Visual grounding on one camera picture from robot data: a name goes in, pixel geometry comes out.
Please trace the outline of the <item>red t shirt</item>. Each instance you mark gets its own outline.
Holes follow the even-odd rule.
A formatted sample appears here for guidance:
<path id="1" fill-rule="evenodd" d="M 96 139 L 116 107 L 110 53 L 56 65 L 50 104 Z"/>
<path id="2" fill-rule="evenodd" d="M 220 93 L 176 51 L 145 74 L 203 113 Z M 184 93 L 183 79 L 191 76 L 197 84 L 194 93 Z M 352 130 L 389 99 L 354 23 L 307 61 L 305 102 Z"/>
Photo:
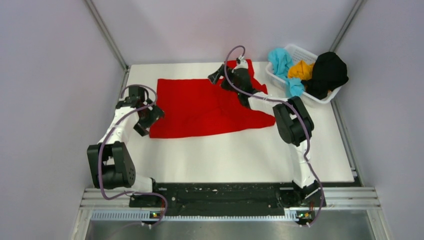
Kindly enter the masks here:
<path id="1" fill-rule="evenodd" d="M 157 80 L 157 106 L 164 111 L 150 128 L 152 139 L 178 139 L 234 133 L 273 126 L 275 118 L 240 104 L 237 93 L 212 84 L 208 75 L 220 63 L 190 63 L 180 76 Z"/>

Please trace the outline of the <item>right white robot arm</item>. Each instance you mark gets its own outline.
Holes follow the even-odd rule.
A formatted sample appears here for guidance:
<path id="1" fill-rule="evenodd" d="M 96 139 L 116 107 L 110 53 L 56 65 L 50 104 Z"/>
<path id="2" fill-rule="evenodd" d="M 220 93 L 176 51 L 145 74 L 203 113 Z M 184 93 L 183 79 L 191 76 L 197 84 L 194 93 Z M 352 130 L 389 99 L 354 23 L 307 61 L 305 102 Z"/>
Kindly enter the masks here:
<path id="1" fill-rule="evenodd" d="M 310 209 L 322 208 L 325 203 L 323 184 L 310 161 L 315 125 L 301 98 L 272 98 L 255 88 L 246 60 L 238 59 L 235 67 L 223 63 L 207 78 L 212 84 L 235 92 L 242 106 L 275 118 L 278 134 L 290 150 L 294 202 Z"/>

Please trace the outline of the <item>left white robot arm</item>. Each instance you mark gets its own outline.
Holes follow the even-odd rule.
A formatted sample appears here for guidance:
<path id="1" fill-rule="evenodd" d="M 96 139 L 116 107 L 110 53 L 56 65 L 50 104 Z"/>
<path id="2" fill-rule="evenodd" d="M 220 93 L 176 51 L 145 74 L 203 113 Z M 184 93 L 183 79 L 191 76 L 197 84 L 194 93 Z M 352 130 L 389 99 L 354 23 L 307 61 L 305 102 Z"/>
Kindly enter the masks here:
<path id="1" fill-rule="evenodd" d="M 104 136 L 87 148 L 93 185 L 100 190 L 121 189 L 125 194 L 141 194 L 149 207 L 160 202 L 155 180 L 137 173 L 127 144 L 132 133 L 148 136 L 150 128 L 165 116 L 157 106 L 157 93 L 149 86 L 125 87 L 115 106 L 114 117 Z"/>

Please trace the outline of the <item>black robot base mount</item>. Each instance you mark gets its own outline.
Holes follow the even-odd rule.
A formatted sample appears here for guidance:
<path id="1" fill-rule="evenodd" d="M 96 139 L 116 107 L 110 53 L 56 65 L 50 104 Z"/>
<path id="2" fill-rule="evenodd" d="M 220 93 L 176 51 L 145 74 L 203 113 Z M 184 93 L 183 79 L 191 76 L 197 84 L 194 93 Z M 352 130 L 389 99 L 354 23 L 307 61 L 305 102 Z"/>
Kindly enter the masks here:
<path id="1" fill-rule="evenodd" d="M 282 216 L 285 209 L 326 206 L 318 183 L 156 183 L 154 195 L 132 195 L 131 208 L 166 208 L 167 217 Z"/>

